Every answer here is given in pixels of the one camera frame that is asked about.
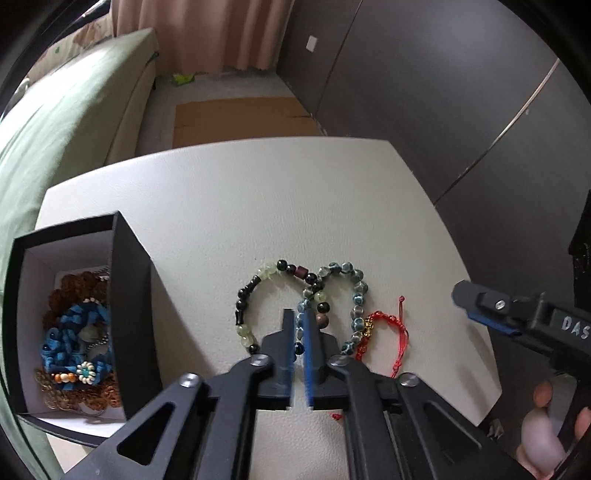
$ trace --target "red string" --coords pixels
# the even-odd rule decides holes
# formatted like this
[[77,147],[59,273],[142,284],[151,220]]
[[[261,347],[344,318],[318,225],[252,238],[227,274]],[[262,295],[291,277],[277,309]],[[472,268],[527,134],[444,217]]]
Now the red string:
[[[406,352],[406,349],[408,348],[408,330],[404,325],[404,308],[402,307],[403,302],[404,297],[400,296],[398,298],[398,318],[396,318],[394,315],[387,315],[386,313],[381,312],[380,310],[376,310],[367,317],[366,331],[369,332],[369,335],[363,336],[361,342],[359,342],[359,345],[357,346],[357,353],[355,353],[355,359],[362,361],[363,356],[367,353],[369,339],[371,338],[371,330],[373,329],[376,321],[385,320],[391,327],[396,327],[398,329],[398,356],[396,357],[396,361],[392,365],[392,374],[390,375],[391,378],[395,378],[396,375],[398,375],[398,371],[402,366],[402,357],[404,356],[404,352]],[[340,420],[343,418],[343,416],[340,413],[333,413],[331,416],[335,420]]]

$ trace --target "curtain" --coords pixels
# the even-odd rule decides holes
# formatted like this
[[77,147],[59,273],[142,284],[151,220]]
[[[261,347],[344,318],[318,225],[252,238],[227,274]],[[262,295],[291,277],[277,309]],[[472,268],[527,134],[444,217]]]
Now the curtain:
[[116,36],[154,27],[159,74],[273,68],[291,0],[113,0]]

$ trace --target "black box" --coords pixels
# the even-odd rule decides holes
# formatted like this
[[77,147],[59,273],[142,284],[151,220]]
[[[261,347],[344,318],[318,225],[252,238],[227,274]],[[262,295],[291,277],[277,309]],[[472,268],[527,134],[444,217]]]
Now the black box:
[[[151,259],[119,212],[55,225],[14,240],[4,291],[2,341],[9,403],[35,427],[97,446],[162,390],[152,329]],[[109,268],[107,309],[121,408],[99,417],[50,410],[34,370],[41,323],[58,274]]]

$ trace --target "white tabletop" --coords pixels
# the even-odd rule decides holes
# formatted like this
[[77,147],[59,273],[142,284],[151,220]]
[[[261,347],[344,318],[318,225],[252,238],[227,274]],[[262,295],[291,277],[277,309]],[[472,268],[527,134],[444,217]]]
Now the white tabletop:
[[[369,284],[366,312],[397,313],[404,295],[417,373],[473,423],[498,399],[488,333],[452,304],[467,278],[435,208],[384,141],[273,138],[201,145],[101,168],[51,188],[37,228],[120,210],[150,254],[154,331],[166,384],[185,371],[207,377],[245,357],[234,327],[236,292],[263,262],[285,258],[317,271],[350,261]],[[279,328],[301,291],[264,281],[246,321]],[[329,333],[350,336],[350,283],[329,280]],[[375,330],[371,370],[389,375],[397,334]],[[253,479],[347,478],[342,425],[305,405],[298,361],[294,407],[261,412]]]

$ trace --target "grey wall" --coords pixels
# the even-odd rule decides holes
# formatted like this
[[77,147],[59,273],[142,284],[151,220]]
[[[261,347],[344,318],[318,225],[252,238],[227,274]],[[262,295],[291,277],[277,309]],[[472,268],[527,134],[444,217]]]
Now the grey wall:
[[[312,114],[328,81],[361,0],[295,0],[285,31],[277,73]],[[319,39],[314,53],[309,37]]]
[[[326,30],[331,53],[303,62],[294,52],[305,35],[286,37],[280,74],[327,133],[392,143],[473,281],[572,301],[567,248],[591,187],[591,106],[564,66],[488,151],[552,68],[550,48],[496,0],[363,0],[353,16],[304,3],[292,32],[311,22],[320,47],[324,25],[338,23]],[[309,63],[323,65],[310,78]],[[514,452],[533,388],[551,372],[538,354],[492,341],[504,391],[491,415]]]
[[390,140],[436,200],[555,59],[496,0],[363,0],[317,118],[330,135]]

